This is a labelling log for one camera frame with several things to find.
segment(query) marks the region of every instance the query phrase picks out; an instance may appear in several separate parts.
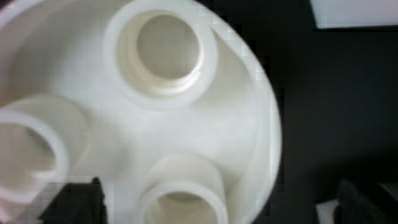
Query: cylindrical hole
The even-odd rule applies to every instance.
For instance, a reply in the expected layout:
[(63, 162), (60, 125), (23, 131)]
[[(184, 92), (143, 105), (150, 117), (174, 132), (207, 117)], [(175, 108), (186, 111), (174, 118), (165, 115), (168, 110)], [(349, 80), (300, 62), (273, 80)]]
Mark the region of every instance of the cylindrical hole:
[(163, 195), (145, 211), (145, 224), (216, 224), (213, 207), (191, 193)]
[(0, 124), (0, 188), (33, 193), (55, 170), (55, 155), (37, 132)]
[(149, 19), (138, 33), (136, 50), (142, 64), (165, 79), (188, 75), (198, 58), (198, 41), (186, 23), (168, 15)]

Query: white plastic cylinder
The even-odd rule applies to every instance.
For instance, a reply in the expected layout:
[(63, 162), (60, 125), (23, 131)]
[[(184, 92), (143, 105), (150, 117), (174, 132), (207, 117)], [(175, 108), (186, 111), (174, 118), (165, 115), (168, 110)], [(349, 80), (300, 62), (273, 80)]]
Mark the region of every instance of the white plastic cylinder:
[(174, 109), (191, 104), (214, 77), (218, 49), (204, 18), (211, 15), (188, 3), (184, 0), (133, 1), (106, 27), (108, 75), (134, 103), (149, 109)]
[(30, 203), (63, 183), (86, 148), (86, 121), (74, 105), (35, 95), (0, 109), (0, 198)]
[(134, 211), (136, 224), (227, 224), (218, 170), (197, 155), (175, 154), (154, 164)]

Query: white plastic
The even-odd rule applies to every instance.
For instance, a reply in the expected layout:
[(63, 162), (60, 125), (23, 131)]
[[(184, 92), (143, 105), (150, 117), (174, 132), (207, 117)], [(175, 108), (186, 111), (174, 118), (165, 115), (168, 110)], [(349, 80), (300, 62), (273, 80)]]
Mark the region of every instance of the white plastic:
[(319, 29), (398, 24), (394, 0), (310, 0), (310, 3)]
[[(23, 207), (46, 184), (65, 182), (86, 133), (81, 112), (58, 97), (35, 95), (0, 109), (0, 199), (7, 203)], [(0, 220), (12, 216), (5, 210)]]
[[(147, 2), (161, 5), (159, 0), (136, 0), (133, 3), (129, 0), (15, 0), (17, 7), (5, 7), (0, 12), (0, 103), (37, 92), (49, 92), (81, 108), (90, 124), (90, 150), (69, 177), (78, 182), (99, 177), (110, 224), (133, 222), (149, 170), (158, 161), (175, 154), (195, 154), (216, 168), (227, 223), (248, 224), (268, 199), (280, 157), (280, 123), (266, 75), (222, 19), (195, 1), (175, 0), (179, 9), (172, 8), (168, 12), (190, 11), (186, 18), (193, 18), (193, 25), (188, 19), (174, 16), (179, 23), (172, 22), (166, 26), (186, 30), (186, 26), (191, 28), (195, 24), (204, 24), (214, 38), (213, 81), (206, 91), (197, 92), (198, 98), (190, 98), (193, 101), (188, 100), (184, 106), (175, 106), (174, 96), (165, 100), (145, 98), (163, 102), (166, 106), (158, 108), (172, 105), (174, 110), (156, 110), (136, 103), (131, 97), (134, 86), (117, 81), (120, 73), (110, 72), (102, 60), (111, 57), (110, 54), (102, 55), (104, 31), (118, 10), (126, 10), (131, 4), (136, 8), (140, 4), (143, 7)], [(158, 37), (152, 35), (158, 32), (170, 34), (168, 29), (152, 28), (159, 26), (156, 24), (143, 26), (143, 34), (138, 34), (147, 35), (147, 40)], [(193, 32), (200, 46), (204, 37), (197, 35)], [(207, 51), (197, 51), (193, 46), (195, 41), (186, 44), (188, 55), (198, 57), (200, 52)], [(143, 61), (150, 58), (145, 53), (140, 55)], [(40, 198), (51, 198), (55, 191), (42, 191), (42, 194), (39, 202)], [(39, 214), (44, 206), (37, 204), (28, 207), (26, 214)], [(37, 215), (23, 217), (17, 223), (28, 223)]]
[(222, 177), (197, 155), (170, 155), (154, 164), (134, 223), (227, 224)]
[[(181, 108), (198, 99), (213, 81), (218, 64), (214, 36), (202, 18), (206, 15), (193, 7), (184, 7), (184, 4), (184, 0), (134, 0), (118, 10), (104, 32), (108, 75), (133, 101), (154, 109)], [(156, 18), (158, 23), (168, 23), (163, 22), (159, 26), (152, 24), (152, 29), (143, 29)], [(172, 29), (177, 20), (188, 26), (184, 29)], [(186, 50), (184, 42), (191, 46), (195, 41), (198, 46), (190, 48), (197, 49)], [(191, 64), (191, 60), (193, 68), (181, 69)], [(156, 74), (152, 70), (159, 68), (163, 71)]]

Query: black surface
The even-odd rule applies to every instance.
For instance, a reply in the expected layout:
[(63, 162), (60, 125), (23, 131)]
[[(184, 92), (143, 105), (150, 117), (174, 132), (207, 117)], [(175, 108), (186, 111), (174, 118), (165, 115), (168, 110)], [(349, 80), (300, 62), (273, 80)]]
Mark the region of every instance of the black surface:
[(40, 214), (42, 224), (106, 224), (106, 206), (99, 179), (65, 184)]
[(316, 30), (303, 0), (200, 2), (243, 35), (284, 108), (284, 162), (255, 223), (316, 223), (341, 176), (387, 174), (398, 158), (398, 33)]

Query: hole rim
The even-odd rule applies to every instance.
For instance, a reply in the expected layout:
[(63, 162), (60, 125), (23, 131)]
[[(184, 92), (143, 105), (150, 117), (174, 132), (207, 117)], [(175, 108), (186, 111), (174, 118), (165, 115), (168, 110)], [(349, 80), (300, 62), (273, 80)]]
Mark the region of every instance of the hole rim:
[(202, 185), (184, 181), (177, 181), (168, 184), (159, 184), (143, 193), (143, 196), (138, 201), (138, 209), (134, 214), (136, 223), (147, 224), (145, 217), (150, 205), (172, 193), (186, 193), (197, 196), (198, 200), (207, 204), (207, 207), (211, 208), (211, 212), (214, 215), (214, 224), (227, 224), (225, 199), (216, 196), (214, 192)]
[[(53, 128), (46, 125), (46, 123), (40, 121), (39, 118), (35, 118), (26, 113), (14, 110), (0, 110), (0, 125), (3, 124), (14, 124), (24, 127), (40, 136), (51, 149), (53, 161), (55, 161), (53, 169), (51, 172), (47, 173), (47, 175), (51, 174), (47, 183), (51, 182), (63, 183), (69, 172), (69, 156), (67, 156), (67, 147)], [(30, 203), (37, 193), (39, 192), (14, 191), (12, 189), (3, 188), (3, 186), (0, 185), (0, 198), (15, 203)]]

